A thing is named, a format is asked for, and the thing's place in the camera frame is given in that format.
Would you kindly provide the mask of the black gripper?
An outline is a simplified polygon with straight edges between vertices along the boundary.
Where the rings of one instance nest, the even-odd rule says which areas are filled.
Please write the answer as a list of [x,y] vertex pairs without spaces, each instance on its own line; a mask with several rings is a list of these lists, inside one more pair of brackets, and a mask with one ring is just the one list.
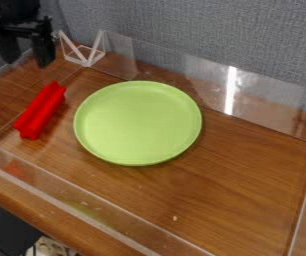
[[56,46],[52,38],[52,18],[44,16],[39,18],[5,19],[0,16],[0,56],[3,60],[12,64],[21,56],[17,38],[32,35],[32,49],[37,65],[45,68],[56,58]]

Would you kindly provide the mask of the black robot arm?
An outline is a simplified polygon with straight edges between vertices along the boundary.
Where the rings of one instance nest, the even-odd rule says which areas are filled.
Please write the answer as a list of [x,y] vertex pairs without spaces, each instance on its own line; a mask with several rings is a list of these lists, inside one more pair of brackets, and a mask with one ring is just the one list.
[[52,18],[39,13],[40,0],[0,0],[0,56],[8,64],[21,57],[20,38],[31,41],[40,68],[56,59]]

